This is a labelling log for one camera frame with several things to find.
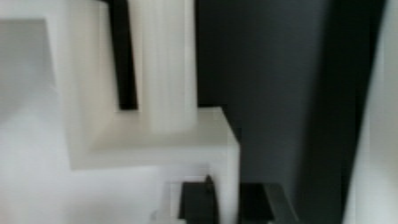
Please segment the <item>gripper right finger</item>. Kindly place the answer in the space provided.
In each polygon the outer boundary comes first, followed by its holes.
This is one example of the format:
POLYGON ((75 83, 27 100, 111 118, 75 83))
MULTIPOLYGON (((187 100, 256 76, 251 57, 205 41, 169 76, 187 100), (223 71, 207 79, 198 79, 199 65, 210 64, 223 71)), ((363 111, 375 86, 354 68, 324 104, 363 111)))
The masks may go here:
POLYGON ((279 184, 240 185, 239 224, 303 224, 279 184))

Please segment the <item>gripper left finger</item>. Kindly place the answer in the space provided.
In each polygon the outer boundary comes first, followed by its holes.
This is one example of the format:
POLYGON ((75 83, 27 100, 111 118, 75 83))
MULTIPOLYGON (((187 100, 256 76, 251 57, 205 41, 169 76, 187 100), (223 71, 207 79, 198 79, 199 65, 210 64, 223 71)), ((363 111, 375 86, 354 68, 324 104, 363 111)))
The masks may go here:
POLYGON ((187 224, 219 224, 219 201, 212 176, 182 187, 178 218, 187 224))

